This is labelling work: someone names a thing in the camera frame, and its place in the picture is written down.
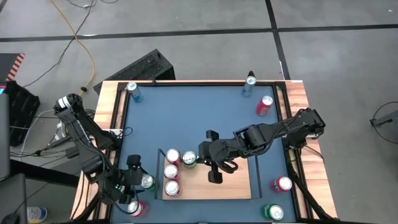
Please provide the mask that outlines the green Sprite can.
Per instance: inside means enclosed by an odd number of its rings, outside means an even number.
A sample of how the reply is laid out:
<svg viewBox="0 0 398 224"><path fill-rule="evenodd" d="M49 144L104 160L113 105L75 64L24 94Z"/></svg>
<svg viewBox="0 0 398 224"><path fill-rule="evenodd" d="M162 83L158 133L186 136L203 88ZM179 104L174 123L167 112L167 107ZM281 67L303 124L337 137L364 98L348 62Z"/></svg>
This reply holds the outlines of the green Sprite can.
<svg viewBox="0 0 398 224"><path fill-rule="evenodd" d="M156 179L149 174L144 174L141 179L141 187L153 191L156 187Z"/></svg>
<svg viewBox="0 0 398 224"><path fill-rule="evenodd" d="M271 221L279 221L284 217L284 211L278 204L265 204L260 209L263 218Z"/></svg>
<svg viewBox="0 0 398 224"><path fill-rule="evenodd" d="M197 155L193 151L186 151L182 156L182 161L185 167L193 168L196 165Z"/></svg>

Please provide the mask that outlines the black plastic crate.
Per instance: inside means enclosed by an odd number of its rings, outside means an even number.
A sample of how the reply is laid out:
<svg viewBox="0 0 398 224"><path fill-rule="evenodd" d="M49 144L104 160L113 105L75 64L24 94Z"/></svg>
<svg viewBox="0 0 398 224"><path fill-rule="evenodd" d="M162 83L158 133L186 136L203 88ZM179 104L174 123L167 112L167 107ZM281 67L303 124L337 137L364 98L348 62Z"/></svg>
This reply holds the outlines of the black plastic crate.
<svg viewBox="0 0 398 224"><path fill-rule="evenodd" d="M16 147L24 142L40 100L16 81L7 82L4 92L9 96L10 146Z"/></svg>

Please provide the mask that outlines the blue table mat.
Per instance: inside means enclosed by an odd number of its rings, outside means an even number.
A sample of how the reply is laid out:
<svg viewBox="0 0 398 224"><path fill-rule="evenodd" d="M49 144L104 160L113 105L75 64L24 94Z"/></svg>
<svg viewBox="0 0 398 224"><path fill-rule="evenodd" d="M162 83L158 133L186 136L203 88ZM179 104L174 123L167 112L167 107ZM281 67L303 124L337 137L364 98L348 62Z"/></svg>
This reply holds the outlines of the blue table mat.
<svg viewBox="0 0 398 224"><path fill-rule="evenodd" d="M130 100L125 125L119 167L127 167L127 157L138 154L143 168L155 175L163 164L159 151L176 148L182 152L197 151L206 140L206 132L216 131L220 138L229 139L233 133L251 124L272 124L278 121L272 108L265 116L256 114L263 96L272 96L271 86L257 86L248 98L239 86L143 86L143 100ZM139 194L147 202L146 214L132 217L127 207L120 205L111 215L113 223L198 223L198 222L261 222L260 209L275 203L284 211L284 221L295 220L290 193L275 193L272 179L287 174L284 147L274 140L263 155L249 159L249 176L254 182L253 195L247 200L159 200L152 191Z"/></svg>

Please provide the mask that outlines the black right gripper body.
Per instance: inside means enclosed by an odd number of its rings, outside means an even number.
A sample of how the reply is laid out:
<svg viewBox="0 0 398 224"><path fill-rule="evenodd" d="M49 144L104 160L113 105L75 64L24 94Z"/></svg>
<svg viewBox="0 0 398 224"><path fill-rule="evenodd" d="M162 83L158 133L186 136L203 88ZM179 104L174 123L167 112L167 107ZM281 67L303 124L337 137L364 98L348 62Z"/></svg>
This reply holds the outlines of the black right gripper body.
<svg viewBox="0 0 398 224"><path fill-rule="evenodd" d="M238 169L234 159L243 157L245 149L246 145L236 138L212 140L210 143L211 168L234 173Z"/></svg>

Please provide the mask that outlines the black table border frame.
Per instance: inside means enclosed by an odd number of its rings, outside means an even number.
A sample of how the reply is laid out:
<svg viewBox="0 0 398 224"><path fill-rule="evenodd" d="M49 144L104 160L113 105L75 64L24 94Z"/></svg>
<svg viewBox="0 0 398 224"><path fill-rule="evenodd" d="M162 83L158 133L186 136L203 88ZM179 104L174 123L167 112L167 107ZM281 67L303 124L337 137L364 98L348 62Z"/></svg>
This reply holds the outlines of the black table border frame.
<svg viewBox="0 0 398 224"><path fill-rule="evenodd" d="M156 82L150 81L140 81L139 87L143 86L239 86L243 87L243 82L241 80L160 80ZM273 95L271 96L274 100L272 108L277 110L278 120L293 115L294 110L291 107L291 100L289 99L288 89L289 83L283 81L261 81L257 86L271 86L273 89ZM131 99L127 97L125 91L126 82L115 82L106 81L103 83L101 92L99 94L99 100L97 104L95 122L103 129L115 128L122 129L127 127L125 125L127 106ZM293 152L288 152L285 150L285 143L282 141L284 147L285 163L287 168L287 174L289 173L289 166L287 161L293 158ZM114 155L114 161L119 166L121 151ZM311 215L312 211L308 202L303 198L302 193L299 190L293 190L291 193L292 201L295 210L295 219L299 216ZM108 218L111 224L169 224L169 223L113 223L111 221L111 215L115 207L107 207L102 209L102 216ZM260 224L261 222L249 222L248 224ZM240 222L198 222L198 223L179 223L179 224L239 224Z"/></svg>

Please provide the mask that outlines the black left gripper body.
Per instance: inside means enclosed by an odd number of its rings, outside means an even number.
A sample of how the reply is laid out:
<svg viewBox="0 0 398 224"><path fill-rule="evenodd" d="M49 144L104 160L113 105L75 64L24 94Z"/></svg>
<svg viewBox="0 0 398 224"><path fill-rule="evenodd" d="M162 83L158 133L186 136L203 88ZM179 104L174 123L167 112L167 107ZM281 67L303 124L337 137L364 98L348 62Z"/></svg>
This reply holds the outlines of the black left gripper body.
<svg viewBox="0 0 398 224"><path fill-rule="evenodd" d="M116 188L122 195L137 196L141 190L136 189L136 185L141 185L143 177L142 169L118 170Z"/></svg>

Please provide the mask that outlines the white plastic container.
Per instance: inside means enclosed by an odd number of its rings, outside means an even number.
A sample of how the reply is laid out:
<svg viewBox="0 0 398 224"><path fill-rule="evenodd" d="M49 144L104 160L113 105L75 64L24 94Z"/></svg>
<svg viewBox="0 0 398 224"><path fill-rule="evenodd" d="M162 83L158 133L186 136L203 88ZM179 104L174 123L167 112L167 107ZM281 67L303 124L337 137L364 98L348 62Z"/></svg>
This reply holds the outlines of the white plastic container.
<svg viewBox="0 0 398 224"><path fill-rule="evenodd" d="M28 224L41 224L47 215L48 211L45 207L27 207Z"/></svg>

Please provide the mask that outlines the grey cabinet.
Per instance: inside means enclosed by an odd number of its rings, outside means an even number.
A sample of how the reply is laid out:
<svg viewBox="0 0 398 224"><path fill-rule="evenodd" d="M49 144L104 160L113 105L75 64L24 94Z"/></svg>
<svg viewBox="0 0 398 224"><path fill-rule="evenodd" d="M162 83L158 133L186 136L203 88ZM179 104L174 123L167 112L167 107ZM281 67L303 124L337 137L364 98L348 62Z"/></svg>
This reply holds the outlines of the grey cabinet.
<svg viewBox="0 0 398 224"><path fill-rule="evenodd" d="M9 97L0 95L0 180L10 174Z"/></svg>

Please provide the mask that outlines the black perforated computer box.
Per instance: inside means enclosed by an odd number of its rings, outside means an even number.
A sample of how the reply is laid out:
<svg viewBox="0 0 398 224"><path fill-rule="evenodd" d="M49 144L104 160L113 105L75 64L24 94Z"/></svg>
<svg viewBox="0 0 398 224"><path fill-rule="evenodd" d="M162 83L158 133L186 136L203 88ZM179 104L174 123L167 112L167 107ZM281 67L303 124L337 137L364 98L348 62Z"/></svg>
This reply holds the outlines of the black perforated computer box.
<svg viewBox="0 0 398 224"><path fill-rule="evenodd" d="M104 81L120 80L175 80L174 66L154 49Z"/></svg>

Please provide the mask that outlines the light blue slim can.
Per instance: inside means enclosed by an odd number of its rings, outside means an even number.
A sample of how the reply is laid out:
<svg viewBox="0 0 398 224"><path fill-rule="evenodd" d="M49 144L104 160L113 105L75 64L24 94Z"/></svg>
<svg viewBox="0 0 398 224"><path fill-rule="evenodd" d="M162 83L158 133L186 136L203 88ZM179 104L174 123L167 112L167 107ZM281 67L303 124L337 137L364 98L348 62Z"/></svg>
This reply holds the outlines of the light blue slim can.
<svg viewBox="0 0 398 224"><path fill-rule="evenodd" d="M248 76L242 90L242 95L244 97L250 97L255 87L255 84L256 78L254 76Z"/></svg>
<svg viewBox="0 0 398 224"><path fill-rule="evenodd" d="M139 86L138 86L138 84L136 82L128 83L127 86L126 86L126 90L132 96L132 99L136 103L140 103L140 102L143 101L142 93L141 93L141 91L139 89Z"/></svg>

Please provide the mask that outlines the red Coca-Cola can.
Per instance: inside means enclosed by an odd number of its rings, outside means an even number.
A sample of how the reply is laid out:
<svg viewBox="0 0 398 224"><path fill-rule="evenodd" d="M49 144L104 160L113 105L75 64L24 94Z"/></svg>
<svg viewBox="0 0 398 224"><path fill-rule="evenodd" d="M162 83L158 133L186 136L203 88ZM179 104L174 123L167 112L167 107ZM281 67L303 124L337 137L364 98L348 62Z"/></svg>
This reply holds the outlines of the red Coca-Cola can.
<svg viewBox="0 0 398 224"><path fill-rule="evenodd" d="M179 183L174 180L168 181L164 187L165 194L170 197L178 197L180 195L180 190Z"/></svg>
<svg viewBox="0 0 398 224"><path fill-rule="evenodd" d="M178 180L179 179L178 167L173 164L169 164L169 165L165 166L164 167L164 176L165 176L165 178L167 178L169 180Z"/></svg>
<svg viewBox="0 0 398 224"><path fill-rule="evenodd" d="M182 156L177 149L169 149L166 152L166 159L170 164L179 166L182 161Z"/></svg>

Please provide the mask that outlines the red soda can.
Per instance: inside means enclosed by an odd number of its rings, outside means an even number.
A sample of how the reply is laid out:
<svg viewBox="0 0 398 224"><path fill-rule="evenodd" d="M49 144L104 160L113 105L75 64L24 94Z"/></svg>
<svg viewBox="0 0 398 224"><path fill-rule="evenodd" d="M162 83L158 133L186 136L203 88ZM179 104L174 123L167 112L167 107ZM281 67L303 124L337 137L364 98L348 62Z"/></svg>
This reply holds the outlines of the red soda can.
<svg viewBox="0 0 398 224"><path fill-rule="evenodd" d="M286 176L280 176L270 181L269 187L276 193L288 192L293 186L290 178Z"/></svg>
<svg viewBox="0 0 398 224"><path fill-rule="evenodd" d="M271 96L263 96L256 106L256 114L259 116L265 116L272 108L273 102L274 100Z"/></svg>
<svg viewBox="0 0 398 224"><path fill-rule="evenodd" d="M133 201L128 205L127 209L132 217L141 217L146 212L147 207L147 202Z"/></svg>

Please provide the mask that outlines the black floor bar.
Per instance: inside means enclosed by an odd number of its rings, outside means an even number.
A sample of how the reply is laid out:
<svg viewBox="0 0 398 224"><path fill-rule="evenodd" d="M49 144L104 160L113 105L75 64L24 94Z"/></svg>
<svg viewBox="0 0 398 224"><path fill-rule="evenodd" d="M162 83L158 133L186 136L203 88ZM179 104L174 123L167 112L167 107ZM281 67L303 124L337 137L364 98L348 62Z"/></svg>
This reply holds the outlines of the black floor bar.
<svg viewBox="0 0 398 224"><path fill-rule="evenodd" d="M78 187L80 181L79 177L72 174L46 169L15 160L10 160L10 174L24 174L27 179L49 182L51 184L64 185L68 187Z"/></svg>

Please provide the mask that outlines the wooden shelf with black frame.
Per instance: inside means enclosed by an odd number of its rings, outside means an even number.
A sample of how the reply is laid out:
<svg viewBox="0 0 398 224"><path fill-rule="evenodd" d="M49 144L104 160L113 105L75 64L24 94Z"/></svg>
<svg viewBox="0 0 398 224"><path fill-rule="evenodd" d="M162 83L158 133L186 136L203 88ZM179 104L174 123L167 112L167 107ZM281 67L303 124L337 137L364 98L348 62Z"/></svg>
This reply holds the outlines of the wooden shelf with black frame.
<svg viewBox="0 0 398 224"><path fill-rule="evenodd" d="M243 200L262 197L259 164L257 157L234 160L238 169L233 174L223 175L221 184L208 181L209 166L197 164L192 168L184 165L178 167L178 183L182 190L178 196L168 196L165 193L167 179L164 176L164 168L168 165L165 152L157 151L157 171L155 198L160 200Z"/></svg>

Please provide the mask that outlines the orange black striped board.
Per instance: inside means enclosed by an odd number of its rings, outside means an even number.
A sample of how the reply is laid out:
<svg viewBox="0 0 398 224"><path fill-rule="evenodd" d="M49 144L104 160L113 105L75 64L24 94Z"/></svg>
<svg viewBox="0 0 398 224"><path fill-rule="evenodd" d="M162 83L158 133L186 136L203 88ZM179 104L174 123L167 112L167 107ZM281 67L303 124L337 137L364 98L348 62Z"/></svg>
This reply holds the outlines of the orange black striped board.
<svg viewBox="0 0 398 224"><path fill-rule="evenodd" d="M15 80L24 57L24 53L0 53L0 81Z"/></svg>

